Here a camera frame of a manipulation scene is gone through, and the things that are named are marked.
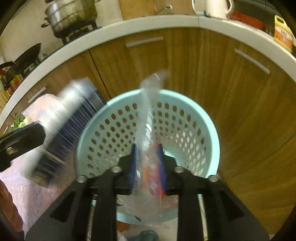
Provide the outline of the person's left hand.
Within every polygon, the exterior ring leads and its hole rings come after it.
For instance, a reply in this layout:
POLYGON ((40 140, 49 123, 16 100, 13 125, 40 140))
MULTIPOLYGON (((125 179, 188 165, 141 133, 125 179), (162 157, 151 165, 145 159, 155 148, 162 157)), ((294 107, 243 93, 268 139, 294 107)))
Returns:
POLYGON ((17 207, 13 203, 13 198, 3 181, 0 181, 1 187, 1 210, 6 216, 11 226, 17 231, 23 230, 23 220, 18 212, 17 207))

